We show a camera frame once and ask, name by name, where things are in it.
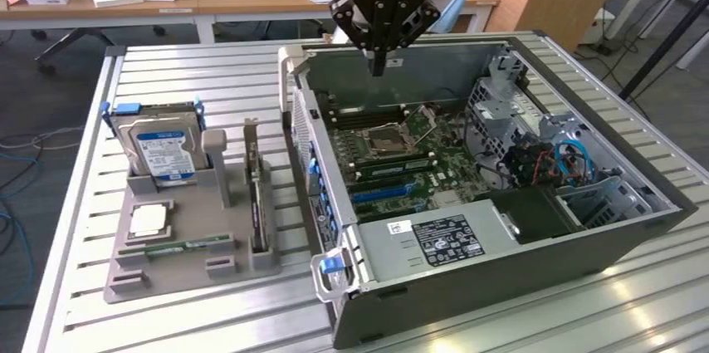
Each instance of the hard drive label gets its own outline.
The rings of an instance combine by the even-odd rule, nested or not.
[[[413,233],[424,250],[425,260],[433,267],[485,254],[461,214],[413,224]]]
[[[186,142],[184,131],[142,133],[137,140],[153,177],[180,181],[193,176],[192,155],[181,148]]]

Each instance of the green motherboard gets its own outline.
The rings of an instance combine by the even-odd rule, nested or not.
[[[454,122],[453,114],[421,105],[400,122],[330,128],[361,223],[471,202],[491,190]]]

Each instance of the aluminum table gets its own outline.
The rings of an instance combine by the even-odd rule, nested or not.
[[[346,352],[709,351],[709,173],[547,38],[513,34],[699,211],[601,274]],[[276,51],[286,43],[109,51],[22,352],[333,351],[326,310],[313,293],[280,124]],[[535,78],[529,89],[551,112],[562,111],[559,99]],[[284,271],[249,282],[108,305],[101,288],[128,162],[101,124],[98,106],[104,100],[157,104],[194,96],[205,103],[206,126],[226,130],[228,160],[240,161],[244,154],[244,119],[260,120],[260,148],[274,169]]]

